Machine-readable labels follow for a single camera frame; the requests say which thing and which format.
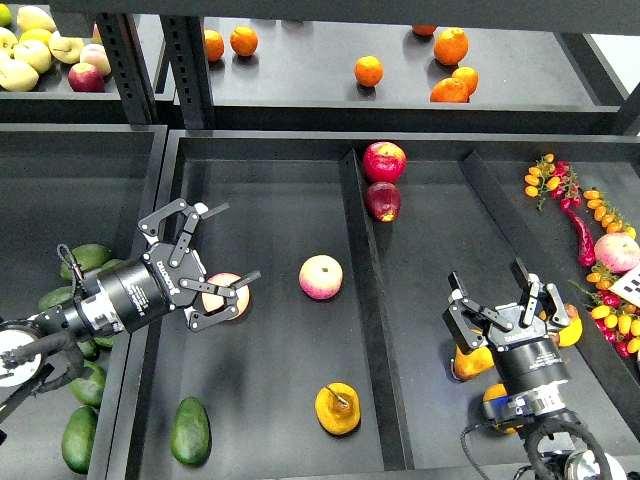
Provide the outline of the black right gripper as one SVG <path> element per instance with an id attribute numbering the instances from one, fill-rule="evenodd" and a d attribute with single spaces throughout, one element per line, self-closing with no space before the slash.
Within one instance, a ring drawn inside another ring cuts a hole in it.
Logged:
<path id="1" fill-rule="evenodd" d="M 496 310 L 471 300 L 459 275 L 451 272 L 449 306 L 442 318 L 462 353 L 489 347 L 507 394 L 516 396 L 569 380 L 547 327 L 568 327 L 570 315 L 556 285 L 543 283 L 519 257 L 511 262 L 511 272 L 522 292 L 520 305 L 513 302 Z M 502 316 L 514 326 L 511 331 L 501 330 Z"/>

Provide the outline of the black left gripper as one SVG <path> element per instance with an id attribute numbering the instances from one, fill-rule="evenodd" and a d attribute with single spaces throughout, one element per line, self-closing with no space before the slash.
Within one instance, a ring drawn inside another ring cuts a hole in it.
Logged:
<path id="1" fill-rule="evenodd" d="M 249 285 L 261 272 L 238 276 L 226 285 L 199 281 L 207 270 L 192 245 L 199 224 L 228 208 L 227 202 L 208 207 L 178 198 L 139 220 L 146 250 L 97 275 L 96 318 L 110 324 L 115 333 L 132 333 L 173 309 L 187 307 L 187 326 L 199 332 L 244 314 Z M 201 297 L 204 312 L 193 306 L 196 296 Z"/>

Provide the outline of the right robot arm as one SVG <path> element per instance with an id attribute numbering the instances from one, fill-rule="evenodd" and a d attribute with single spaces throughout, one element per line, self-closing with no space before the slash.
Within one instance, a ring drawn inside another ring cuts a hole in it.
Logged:
<path id="1" fill-rule="evenodd" d="M 456 344 L 453 378 L 464 382 L 489 370 L 499 376 L 483 394 L 483 422 L 466 427 L 460 441 L 480 427 L 518 435 L 528 463 L 517 478 L 527 472 L 537 479 L 638 478 L 638 471 L 625 471 L 605 452 L 562 397 L 569 373 L 561 350 L 582 335 L 577 309 L 521 260 L 511 270 L 521 297 L 495 307 L 473 300 L 457 273 L 448 277 L 451 294 L 442 317 Z"/>

